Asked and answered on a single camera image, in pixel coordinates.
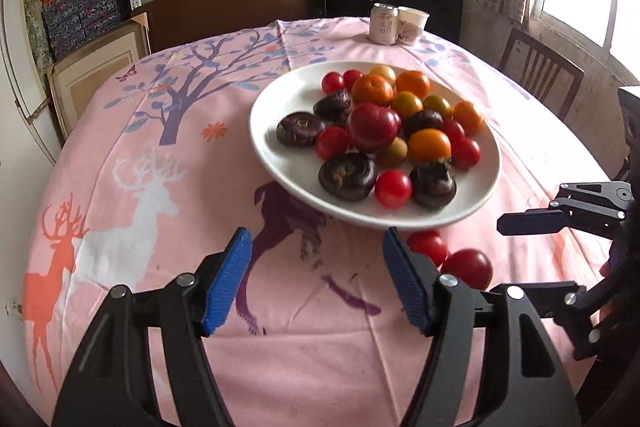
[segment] red cherry tomato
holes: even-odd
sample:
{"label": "red cherry tomato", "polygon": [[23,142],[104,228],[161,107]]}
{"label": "red cherry tomato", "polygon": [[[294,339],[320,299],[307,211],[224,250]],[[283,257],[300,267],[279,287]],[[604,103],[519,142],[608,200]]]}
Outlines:
{"label": "red cherry tomato", "polygon": [[451,156],[453,165],[466,171],[480,161],[480,146],[467,138],[451,148]]}
{"label": "red cherry tomato", "polygon": [[409,176],[399,170],[381,174],[374,188],[376,198],[386,208],[403,206],[411,198],[412,191]]}
{"label": "red cherry tomato", "polygon": [[444,119],[444,134],[449,138],[452,147],[466,139],[465,130],[453,118]]}
{"label": "red cherry tomato", "polygon": [[332,71],[322,78],[322,90],[325,93],[331,94],[341,89],[344,89],[344,79],[340,73]]}
{"label": "red cherry tomato", "polygon": [[440,272],[455,275],[476,290],[486,290],[494,276],[494,267],[480,250],[465,248],[449,255]]}
{"label": "red cherry tomato", "polygon": [[324,161],[338,154],[344,154],[349,148],[347,131],[337,125],[331,125],[318,135],[315,147],[316,153]]}
{"label": "red cherry tomato", "polygon": [[430,257],[436,268],[444,263],[449,254],[447,243],[435,230],[412,233],[406,243],[412,251]]}
{"label": "red cherry tomato", "polygon": [[358,80],[362,76],[362,73],[358,70],[349,70],[345,71],[342,78],[344,79],[344,87],[347,91],[351,92],[351,87],[356,80]]}

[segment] table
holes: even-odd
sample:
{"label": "table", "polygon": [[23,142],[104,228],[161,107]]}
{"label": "table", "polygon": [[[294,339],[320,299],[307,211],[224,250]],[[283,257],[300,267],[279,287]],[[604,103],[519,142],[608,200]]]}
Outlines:
{"label": "table", "polygon": [[[382,234],[328,218],[289,196],[259,164],[248,114],[291,68],[365,60],[427,71],[472,100],[492,126],[503,172],[490,201],[440,230],[450,249],[476,247],[492,284],[576,280],[591,287],[609,242],[564,230],[502,237],[504,212],[547,206],[561,182],[607,180],[554,115],[493,68],[437,36],[378,46],[367,19],[275,22],[166,50],[110,78],[67,141],[44,194],[24,296],[25,341],[52,418],[74,351],[106,290],[164,286],[222,251],[238,226],[259,259],[224,327],[204,340],[236,425],[398,425],[430,340],[412,328],[382,259]],[[577,389],[590,362],[571,359],[545,321]],[[476,331],[460,419],[474,405]],[[163,417],[178,423],[159,331],[150,331]]]}

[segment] white plate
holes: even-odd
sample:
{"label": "white plate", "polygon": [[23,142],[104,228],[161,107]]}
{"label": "white plate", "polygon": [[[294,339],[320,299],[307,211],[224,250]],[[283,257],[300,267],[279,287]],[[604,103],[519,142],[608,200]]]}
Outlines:
{"label": "white plate", "polygon": [[[314,149],[284,147],[276,139],[275,129],[282,118],[295,111],[312,112],[314,103],[324,97],[320,82],[325,74],[348,70],[366,73],[374,65],[372,62],[322,62],[289,71],[274,80],[255,100],[249,117],[249,133],[258,158],[293,196],[325,214],[363,227],[433,229],[473,214],[489,199],[500,175],[500,148],[486,124],[474,136],[482,152],[480,162],[468,172],[453,169],[458,191],[451,203],[436,212],[426,210],[413,201],[397,210],[388,210],[377,202],[373,191],[364,201],[342,201],[320,186],[318,171],[322,160]],[[394,69],[397,74],[403,71]],[[462,100],[434,82],[430,93],[443,96],[451,105]],[[410,162],[402,166],[407,173],[412,167]]]}

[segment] paper cup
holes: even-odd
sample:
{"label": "paper cup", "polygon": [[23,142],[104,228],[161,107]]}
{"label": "paper cup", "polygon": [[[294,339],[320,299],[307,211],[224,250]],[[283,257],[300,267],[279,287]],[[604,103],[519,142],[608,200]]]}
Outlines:
{"label": "paper cup", "polygon": [[429,14],[415,8],[398,7],[398,44],[415,46],[420,40]]}

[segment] white deer print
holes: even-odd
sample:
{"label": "white deer print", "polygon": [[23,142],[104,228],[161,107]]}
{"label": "white deer print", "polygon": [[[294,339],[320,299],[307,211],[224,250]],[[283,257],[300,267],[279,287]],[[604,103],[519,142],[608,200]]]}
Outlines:
{"label": "white deer print", "polygon": [[116,161],[111,173],[115,184],[138,200],[131,225],[88,232],[78,249],[77,276],[74,274],[73,279],[88,280],[105,289],[126,284],[135,291],[156,248],[159,214],[170,217],[178,214],[178,207],[164,184],[180,180],[186,170],[180,171],[180,162],[168,154],[158,166],[156,150],[151,148],[135,163],[135,180],[127,184],[119,174],[123,163],[124,160]]}

